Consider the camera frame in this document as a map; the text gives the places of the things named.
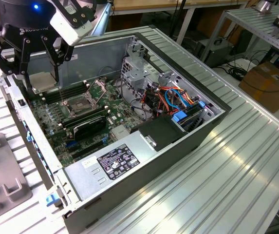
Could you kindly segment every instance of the power supply label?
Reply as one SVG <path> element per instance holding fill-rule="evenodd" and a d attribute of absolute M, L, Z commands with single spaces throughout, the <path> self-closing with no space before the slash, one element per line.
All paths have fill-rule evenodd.
<path fill-rule="evenodd" d="M 97 160 L 111 180 L 117 179 L 140 163 L 126 144 L 111 150 Z"/>

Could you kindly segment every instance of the slotted aluminum surface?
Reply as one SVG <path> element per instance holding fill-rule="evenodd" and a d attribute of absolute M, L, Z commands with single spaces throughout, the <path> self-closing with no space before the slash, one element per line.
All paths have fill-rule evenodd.
<path fill-rule="evenodd" d="M 84 233 L 263 233 L 279 209 L 279 121 L 221 81 L 194 56 L 149 27 L 140 32 L 231 106 L 202 145 L 120 204 Z M 155 57 L 151 57 L 164 70 Z M 0 217 L 0 233 L 67 233 L 37 201 L 41 178 L 0 92 L 0 132 L 34 196 Z"/>
<path fill-rule="evenodd" d="M 229 10 L 225 17 L 239 24 L 259 38 L 279 49 L 279 38 L 272 35 L 277 28 L 273 24 L 279 14 L 279 6 L 273 6 L 271 14 L 264 15 L 252 8 Z"/>

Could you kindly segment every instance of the motherboard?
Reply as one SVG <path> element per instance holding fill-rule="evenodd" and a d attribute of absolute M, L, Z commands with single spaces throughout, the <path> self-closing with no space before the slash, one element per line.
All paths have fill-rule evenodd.
<path fill-rule="evenodd" d="M 101 87 L 82 83 L 71 90 L 46 94 L 30 103 L 36 120 L 64 167 L 127 136 L 134 126 L 147 119 L 146 113 L 138 115 L 122 99 L 116 83 L 104 84 L 100 83 Z M 92 87 L 86 92 L 82 89 L 86 86 Z M 97 122 L 84 126 L 89 119 Z"/>

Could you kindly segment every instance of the expansion slot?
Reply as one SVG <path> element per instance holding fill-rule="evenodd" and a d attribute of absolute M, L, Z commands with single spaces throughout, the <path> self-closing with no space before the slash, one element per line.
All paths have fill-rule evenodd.
<path fill-rule="evenodd" d="M 99 150 L 100 147 L 104 147 L 104 142 L 102 140 L 100 140 L 99 142 L 93 144 L 93 145 L 90 145 L 88 146 L 87 148 L 85 148 L 84 150 L 81 150 L 77 153 L 74 153 L 73 155 L 71 155 L 71 157 L 73 159 L 76 159 L 78 157 L 81 157 L 82 155 L 85 155 L 87 153 L 91 153 L 92 151 L 95 151 L 95 150 Z"/>

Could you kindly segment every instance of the wire bundle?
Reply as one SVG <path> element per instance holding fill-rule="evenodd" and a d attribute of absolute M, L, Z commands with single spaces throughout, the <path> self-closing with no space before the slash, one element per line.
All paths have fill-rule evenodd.
<path fill-rule="evenodd" d="M 169 113 L 170 115 L 172 115 L 181 110 L 181 107 L 179 105 L 183 105 L 186 108 L 192 106 L 192 104 L 194 103 L 187 92 L 178 87 L 159 87 L 156 89 L 154 95 L 156 95 L 160 99 L 158 103 L 158 109 L 156 110 L 157 116 L 160 113 Z M 143 95 L 141 103 L 145 102 L 146 96 L 147 93 Z"/>

